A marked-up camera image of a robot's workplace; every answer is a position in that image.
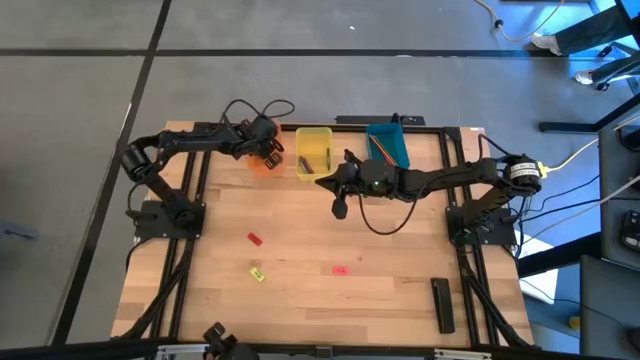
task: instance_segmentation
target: pink object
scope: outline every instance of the pink object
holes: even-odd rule
[[[333,273],[333,275],[344,276],[344,275],[349,275],[350,270],[348,266],[334,266],[331,272]]]
[[[262,245],[262,240],[260,240],[259,237],[257,237],[254,233],[249,233],[249,235],[247,235],[247,237],[249,238],[249,240],[251,240],[254,244],[256,244],[256,246],[260,246]]]

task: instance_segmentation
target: yellow container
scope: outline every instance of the yellow container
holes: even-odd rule
[[[309,174],[300,162],[307,160],[313,173]],[[303,181],[314,181],[331,174],[333,168],[333,135],[328,127],[296,130],[296,174]]]

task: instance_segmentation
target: floor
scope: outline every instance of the floor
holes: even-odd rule
[[[511,34],[535,28],[555,8],[553,3],[488,3]],[[144,49],[161,4],[5,0],[0,4],[0,48]],[[587,5],[567,4],[544,30],[553,32],[590,15]],[[181,0],[171,6],[159,47],[529,47],[504,41],[491,25],[488,13],[471,0],[404,0],[402,6],[392,0]],[[170,119],[217,119],[237,97],[258,105],[286,98],[298,109],[286,119],[290,122],[419,114],[429,125],[484,127],[508,150],[555,165],[591,137],[541,134],[537,122],[594,122],[631,96],[625,82],[602,93],[570,79],[602,61],[584,56],[156,58],[132,137],[154,133]],[[0,57],[0,219],[39,231],[35,241],[0,239],[0,348],[42,345],[48,339],[141,64],[141,57]],[[248,114],[238,110],[231,115]],[[553,173],[534,206],[591,179],[597,166],[593,147]],[[124,216],[130,185],[124,175],[118,178],[70,341],[109,336],[131,246],[132,225]],[[598,196],[594,184],[548,206]],[[139,203],[141,194],[134,200]],[[533,234],[566,214],[532,221],[525,232]],[[598,224],[593,211],[540,238],[558,245],[597,230]],[[562,270],[556,296],[577,299],[576,279],[575,269]],[[565,304],[547,311],[536,300],[527,305],[532,322],[570,333],[564,324],[577,307]],[[565,351],[577,351],[577,345],[567,346]]]

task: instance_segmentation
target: chair wheel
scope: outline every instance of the chair wheel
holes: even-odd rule
[[[596,89],[598,89],[600,91],[607,91],[607,90],[609,90],[609,83],[598,84],[596,86]]]
[[[606,48],[602,49],[602,51],[600,51],[600,53],[598,54],[598,57],[605,57],[609,55],[611,51],[613,51],[613,46],[609,45]]]

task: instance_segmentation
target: wooden table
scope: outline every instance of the wooden table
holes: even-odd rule
[[[190,130],[192,122],[169,122],[167,129]],[[461,128],[467,159],[478,157],[477,134]],[[439,140],[428,134],[405,134],[411,167],[442,168]],[[343,149],[366,158],[362,133],[333,133],[334,162]],[[378,236],[362,221],[357,199],[348,199],[349,214],[331,214],[333,194],[295,175],[295,132],[283,132],[285,169],[281,177],[256,180],[246,160],[214,153],[204,200],[205,229],[196,242],[179,338],[202,341],[213,323],[221,322],[238,339],[251,343],[469,346],[455,250],[448,241],[445,191],[418,202],[413,217],[393,236]],[[452,157],[455,152],[451,144]],[[192,184],[195,184],[198,154]],[[175,156],[162,176],[179,188],[186,155]],[[487,190],[473,186],[474,196]],[[365,211],[378,229],[395,228],[409,204],[365,199]],[[264,243],[247,238],[253,232]],[[129,329],[156,295],[167,240],[153,240],[131,259],[112,334]],[[512,258],[501,247],[484,246],[490,289],[495,303],[520,336],[531,331]],[[348,276],[332,274],[348,266]],[[256,267],[260,283],[249,270]],[[452,289],[456,332],[438,331],[430,278],[448,278]],[[162,334],[167,333],[169,299]],[[475,309],[481,340],[487,342],[480,303]]]

